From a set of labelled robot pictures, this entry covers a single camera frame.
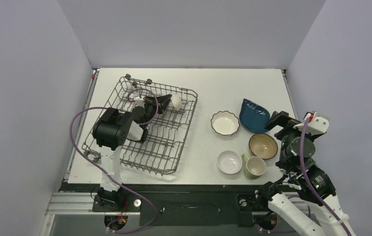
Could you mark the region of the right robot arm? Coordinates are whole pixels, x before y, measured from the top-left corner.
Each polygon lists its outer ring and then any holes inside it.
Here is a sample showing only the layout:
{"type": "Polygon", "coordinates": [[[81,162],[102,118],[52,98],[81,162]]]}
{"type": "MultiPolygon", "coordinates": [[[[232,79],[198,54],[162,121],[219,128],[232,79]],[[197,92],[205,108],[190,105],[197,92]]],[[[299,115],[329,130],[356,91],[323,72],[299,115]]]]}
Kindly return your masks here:
{"type": "Polygon", "coordinates": [[[284,194],[283,181],[268,182],[255,191],[258,209],[267,210],[282,218],[302,236],[353,236],[355,234],[343,212],[336,189],[329,176],[313,159],[314,140],[327,133],[329,117],[320,112],[307,112],[302,121],[287,112],[273,112],[265,124],[271,130],[281,130],[274,137],[281,142],[276,166],[288,179],[288,186],[295,189],[315,216],[312,220],[284,194]]]}

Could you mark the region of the small white lobed bowl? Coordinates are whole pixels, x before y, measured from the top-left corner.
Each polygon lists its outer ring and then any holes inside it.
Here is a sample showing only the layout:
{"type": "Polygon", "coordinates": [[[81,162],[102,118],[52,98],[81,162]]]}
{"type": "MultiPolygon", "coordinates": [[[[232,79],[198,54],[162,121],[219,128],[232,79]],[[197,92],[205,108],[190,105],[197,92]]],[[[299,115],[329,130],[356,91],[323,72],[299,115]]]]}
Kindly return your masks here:
{"type": "Polygon", "coordinates": [[[172,94],[171,96],[171,102],[172,102],[172,105],[173,107],[179,111],[183,108],[183,103],[182,103],[182,100],[180,99],[180,97],[177,95],[177,94],[172,94]]]}

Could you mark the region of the green mug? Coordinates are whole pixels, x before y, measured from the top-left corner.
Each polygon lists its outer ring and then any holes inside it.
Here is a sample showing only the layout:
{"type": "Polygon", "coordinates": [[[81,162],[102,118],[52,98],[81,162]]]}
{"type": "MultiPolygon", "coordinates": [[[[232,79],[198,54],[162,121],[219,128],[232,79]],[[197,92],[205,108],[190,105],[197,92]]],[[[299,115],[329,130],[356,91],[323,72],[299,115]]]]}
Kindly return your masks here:
{"type": "Polygon", "coordinates": [[[247,179],[257,179],[267,170],[265,161],[257,156],[250,156],[247,153],[242,154],[244,176],[247,179]]]}

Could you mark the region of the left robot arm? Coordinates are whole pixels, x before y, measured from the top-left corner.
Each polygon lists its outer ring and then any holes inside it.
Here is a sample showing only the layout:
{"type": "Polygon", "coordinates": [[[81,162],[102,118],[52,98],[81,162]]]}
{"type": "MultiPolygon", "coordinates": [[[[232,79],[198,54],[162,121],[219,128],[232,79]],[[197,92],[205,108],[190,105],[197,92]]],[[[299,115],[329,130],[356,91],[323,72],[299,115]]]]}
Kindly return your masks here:
{"type": "Polygon", "coordinates": [[[105,205],[111,211],[123,208],[124,197],[119,191],[122,178],[120,171],[120,154],[126,140],[144,143],[149,135],[148,124],[158,115],[163,114],[172,94],[163,96],[145,96],[142,101],[134,100],[131,111],[121,112],[116,108],[107,108],[104,114],[93,126],[93,138],[100,148],[104,148],[102,156],[101,192],[109,192],[105,205]]]}

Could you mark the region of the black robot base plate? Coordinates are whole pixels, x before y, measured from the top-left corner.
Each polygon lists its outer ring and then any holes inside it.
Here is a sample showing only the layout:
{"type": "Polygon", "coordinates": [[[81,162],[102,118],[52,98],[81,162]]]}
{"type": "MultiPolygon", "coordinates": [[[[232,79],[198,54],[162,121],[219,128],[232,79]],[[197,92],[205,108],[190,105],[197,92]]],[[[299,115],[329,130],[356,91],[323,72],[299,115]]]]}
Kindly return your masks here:
{"type": "Polygon", "coordinates": [[[122,189],[105,193],[98,184],[63,182],[62,192],[87,193],[93,201],[89,212],[103,213],[105,223],[116,228],[139,216],[140,226],[251,227],[275,224],[276,216],[256,200],[258,185],[151,185],[129,184],[128,188],[150,202],[122,189]]]}

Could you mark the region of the tan brown bowl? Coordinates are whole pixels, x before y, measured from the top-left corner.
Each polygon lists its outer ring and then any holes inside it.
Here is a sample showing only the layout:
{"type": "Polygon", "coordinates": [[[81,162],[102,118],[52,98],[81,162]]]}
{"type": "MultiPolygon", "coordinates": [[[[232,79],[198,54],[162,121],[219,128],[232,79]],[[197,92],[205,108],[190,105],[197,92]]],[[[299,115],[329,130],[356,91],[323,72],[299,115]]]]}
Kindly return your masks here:
{"type": "Polygon", "coordinates": [[[264,160],[272,159],[278,152],[278,145],[268,134],[258,133],[251,136],[248,142],[249,150],[254,156],[264,160]]]}

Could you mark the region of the plain white bowl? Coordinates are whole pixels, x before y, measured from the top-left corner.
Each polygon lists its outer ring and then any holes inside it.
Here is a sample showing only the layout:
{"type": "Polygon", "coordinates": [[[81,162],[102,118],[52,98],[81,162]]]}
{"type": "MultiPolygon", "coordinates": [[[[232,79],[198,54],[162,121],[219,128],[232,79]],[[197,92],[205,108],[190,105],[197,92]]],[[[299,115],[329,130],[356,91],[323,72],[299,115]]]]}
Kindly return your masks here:
{"type": "Polygon", "coordinates": [[[239,154],[234,151],[226,150],[217,157],[217,167],[227,175],[234,175],[242,168],[243,162],[239,154]]]}

